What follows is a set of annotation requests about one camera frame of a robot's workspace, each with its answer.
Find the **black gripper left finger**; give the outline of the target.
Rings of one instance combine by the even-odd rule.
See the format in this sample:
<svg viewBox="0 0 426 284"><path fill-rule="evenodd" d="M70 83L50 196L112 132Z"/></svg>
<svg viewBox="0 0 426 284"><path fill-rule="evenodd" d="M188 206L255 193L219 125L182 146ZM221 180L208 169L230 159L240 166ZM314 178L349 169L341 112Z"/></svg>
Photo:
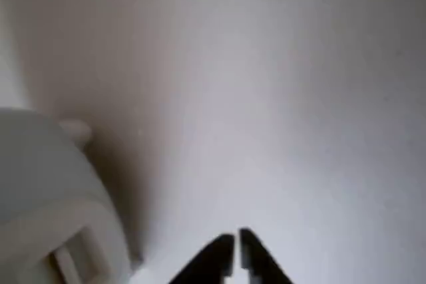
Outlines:
<svg viewBox="0 0 426 284"><path fill-rule="evenodd" d="M204 246L170 281L171 284L223 283L232 274L235 236L223 233Z"/></svg>

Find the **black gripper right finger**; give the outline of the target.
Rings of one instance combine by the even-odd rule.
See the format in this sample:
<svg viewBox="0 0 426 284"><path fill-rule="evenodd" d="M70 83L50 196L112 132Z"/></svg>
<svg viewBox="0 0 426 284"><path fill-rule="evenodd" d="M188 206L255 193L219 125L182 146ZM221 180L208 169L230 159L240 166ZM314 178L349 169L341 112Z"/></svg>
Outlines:
<svg viewBox="0 0 426 284"><path fill-rule="evenodd" d="M249 283L287 283L287 275L250 228L240 229L239 238L241 265L249 274Z"/></svg>

